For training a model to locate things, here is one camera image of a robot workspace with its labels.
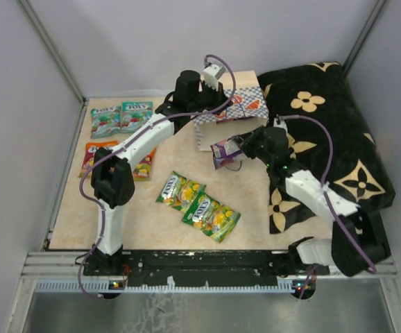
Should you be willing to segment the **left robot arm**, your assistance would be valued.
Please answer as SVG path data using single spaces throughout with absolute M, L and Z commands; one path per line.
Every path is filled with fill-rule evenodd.
M 123 266 L 123 209 L 133 197 L 135 167 L 159 144 L 200 114 L 220 113 L 231 105 L 219 79 L 225 68 L 206 65 L 202 73 L 184 70 L 173 92 L 135 133 L 113 148 L 95 153 L 91 186 L 98 203 L 98 237 L 85 260 L 85 275 L 115 275 Z

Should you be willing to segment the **orange fruits candy bag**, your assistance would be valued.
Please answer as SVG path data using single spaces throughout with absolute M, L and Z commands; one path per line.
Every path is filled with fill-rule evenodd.
M 85 155 L 83 158 L 82 167 L 79 173 L 79 178 L 82 178 L 87 170 L 93 165 L 94 163 L 94 156 L 96 151 L 99 148 L 112 148 L 113 146 L 117 145 L 117 141 L 108 141 L 108 142 L 88 142 L 85 145 Z

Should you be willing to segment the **green mint candy bag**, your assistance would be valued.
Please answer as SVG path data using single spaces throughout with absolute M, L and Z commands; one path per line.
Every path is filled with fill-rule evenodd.
M 92 129 L 91 138 L 109 137 L 121 132 L 121 107 L 119 105 L 90 111 Z
M 153 114 L 151 101 L 123 102 L 121 109 L 121 132 L 134 133 L 141 128 Z

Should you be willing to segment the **checkered paper bag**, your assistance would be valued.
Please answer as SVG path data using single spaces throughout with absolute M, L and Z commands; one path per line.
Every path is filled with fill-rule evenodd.
M 238 71 L 234 74 L 236 90 L 232 79 L 226 73 L 221 77 L 226 96 L 233 95 L 231 106 L 219 114 L 207 114 L 194 119 L 197 148 L 209 151 L 210 146 L 232 137 L 250 132 L 266 125 L 269 111 L 254 71 Z

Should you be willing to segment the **purple candy bag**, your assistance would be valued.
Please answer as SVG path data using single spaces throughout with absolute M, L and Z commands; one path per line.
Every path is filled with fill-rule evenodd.
M 232 138 L 221 140 L 210 146 L 214 168 L 220 169 L 246 159 L 246 155 Z

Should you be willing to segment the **green lemon candy bag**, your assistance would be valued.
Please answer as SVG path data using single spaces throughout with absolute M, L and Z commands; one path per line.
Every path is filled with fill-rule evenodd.
M 221 243 L 234 230 L 240 218 L 240 212 L 200 191 L 185 212 L 182 222 Z
M 156 199 L 179 212 L 185 213 L 200 191 L 206 188 L 205 184 L 186 178 L 172 171 Z

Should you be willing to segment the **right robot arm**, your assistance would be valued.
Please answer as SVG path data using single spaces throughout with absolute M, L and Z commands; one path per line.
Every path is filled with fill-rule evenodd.
M 303 165 L 291 159 L 287 131 L 264 127 L 233 137 L 242 153 L 266 165 L 271 184 L 311 210 L 332 227 L 329 239 L 298 241 L 288 258 L 289 268 L 305 274 L 313 265 L 335 266 L 352 277 L 362 271 L 376 273 L 377 264 L 391 251 L 379 212 L 369 212 L 330 189 Z

